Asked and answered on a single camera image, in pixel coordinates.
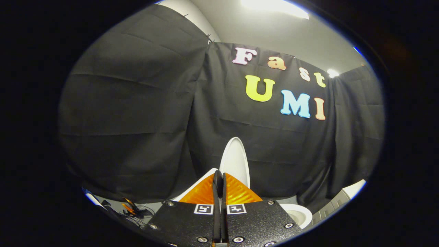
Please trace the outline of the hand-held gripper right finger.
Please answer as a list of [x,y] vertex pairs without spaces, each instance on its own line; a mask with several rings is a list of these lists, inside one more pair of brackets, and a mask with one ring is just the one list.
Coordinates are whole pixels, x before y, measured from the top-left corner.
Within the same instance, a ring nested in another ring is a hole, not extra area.
[[300,225],[275,200],[262,200],[224,173],[221,241],[228,247],[268,247],[298,236]]

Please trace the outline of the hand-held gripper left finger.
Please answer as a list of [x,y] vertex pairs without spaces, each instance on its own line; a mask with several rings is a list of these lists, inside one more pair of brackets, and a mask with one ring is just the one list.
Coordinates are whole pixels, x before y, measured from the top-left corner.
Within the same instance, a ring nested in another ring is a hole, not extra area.
[[220,242],[220,174],[212,173],[179,198],[167,200],[143,228],[168,247],[214,247]]

